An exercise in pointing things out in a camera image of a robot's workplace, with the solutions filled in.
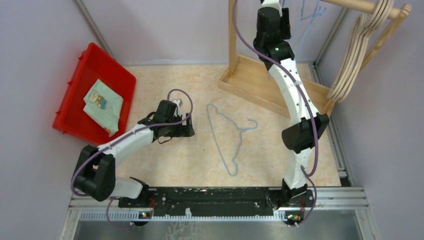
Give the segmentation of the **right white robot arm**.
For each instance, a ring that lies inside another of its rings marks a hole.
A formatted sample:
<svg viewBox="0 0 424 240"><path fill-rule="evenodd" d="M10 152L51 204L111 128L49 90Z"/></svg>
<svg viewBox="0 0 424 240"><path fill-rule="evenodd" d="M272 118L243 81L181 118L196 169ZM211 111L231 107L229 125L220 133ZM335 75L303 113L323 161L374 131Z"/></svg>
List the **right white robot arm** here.
<svg viewBox="0 0 424 240"><path fill-rule="evenodd" d="M290 38L289 9L282 8L278 0L262 1L257 11L253 47L276 82L289 112L292 125L281 133L289 150L281 199L287 206L295 206L307 192L304 171L316 142L329 124L329 117L320 114L303 85L295 55L287 41Z"/></svg>

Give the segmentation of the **blue wire hanger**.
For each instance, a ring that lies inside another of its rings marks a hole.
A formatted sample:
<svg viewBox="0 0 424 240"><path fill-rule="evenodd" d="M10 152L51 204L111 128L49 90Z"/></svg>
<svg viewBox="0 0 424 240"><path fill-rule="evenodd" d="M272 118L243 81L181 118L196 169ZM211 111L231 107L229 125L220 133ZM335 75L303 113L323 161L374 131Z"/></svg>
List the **blue wire hanger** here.
<svg viewBox="0 0 424 240"><path fill-rule="evenodd" d="M323 7L321 2L322 2L321 0L317 0L315 12L313 13L312 18L309 20L309 23L306 29L304 29L304 31L299 35L299 37L294 43L294 46L297 47L296 54L299 54L301 52L305 39L308 33L310 32L310 30L313 28L315 22L317 21L317 18L319 19L326 12L327 8Z"/></svg>
<svg viewBox="0 0 424 240"><path fill-rule="evenodd" d="M294 16L292 17L293 36L300 36L304 29L306 29L309 20L312 18L315 12L317 1L316 0L293 0L290 4L294 7Z"/></svg>
<svg viewBox="0 0 424 240"><path fill-rule="evenodd" d="M211 119L211 113L210 113L209 108L213 108L215 110L216 114L224 117L227 121L229 121L237 129L237 134L238 134L239 140L238 140L234 155L231 158L231 162L234 165L234 172L230 171L230 168L229 168L228 164L226 163L226 159L223 156L223 152L221 151L220 145L219 145L218 140L217 140L217 135L216 135L215 130L214 130L214 125L213 125L213 122L212 122L212 119ZM206 105L206 114L207 114L207 119L208 119L208 122L209 122L210 130L211 130L211 133L212 133L212 136L213 136L215 146L218 150L219 156L220 156L221 161L222 161L222 163L225 167L225 170L230 177L236 177L238 175L238 172L239 172L239 165L237 163L237 158L238 158L238 155L240 153L240 149L241 149L242 144L243 144L243 133L246 132L246 131L251 131L251 130L257 129L259 124L255 119L248 118L247 121L255 123L255 126L253 126L253 127L239 127L238 124L232 118L230 118L228 115L224 114L223 112L219 111L217 106L213 103L208 103Z"/></svg>

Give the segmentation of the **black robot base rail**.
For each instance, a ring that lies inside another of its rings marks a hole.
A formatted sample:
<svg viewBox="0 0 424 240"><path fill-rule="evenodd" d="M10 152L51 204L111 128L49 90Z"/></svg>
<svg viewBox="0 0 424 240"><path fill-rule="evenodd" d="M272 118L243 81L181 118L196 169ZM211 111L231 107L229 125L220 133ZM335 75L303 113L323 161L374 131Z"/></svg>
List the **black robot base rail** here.
<svg viewBox="0 0 424 240"><path fill-rule="evenodd" d="M280 187L149 187L120 208L147 208L155 217L271 217L280 208L311 207L312 190L289 198Z"/></svg>

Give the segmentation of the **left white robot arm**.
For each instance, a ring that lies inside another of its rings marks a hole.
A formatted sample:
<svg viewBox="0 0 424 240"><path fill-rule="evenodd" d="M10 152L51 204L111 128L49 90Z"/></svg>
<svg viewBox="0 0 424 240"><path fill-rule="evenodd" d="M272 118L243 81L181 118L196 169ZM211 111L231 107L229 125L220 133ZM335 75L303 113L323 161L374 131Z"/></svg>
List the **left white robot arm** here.
<svg viewBox="0 0 424 240"><path fill-rule="evenodd" d="M144 190L147 184L134 177L117 177L116 168L135 151L160 138L194 136L191 113L182 114L182 104L181 99L162 100L156 111L123 135L99 146L85 146L71 179L74 194L98 202L128 198L138 207L146 206L150 200L150 193Z"/></svg>

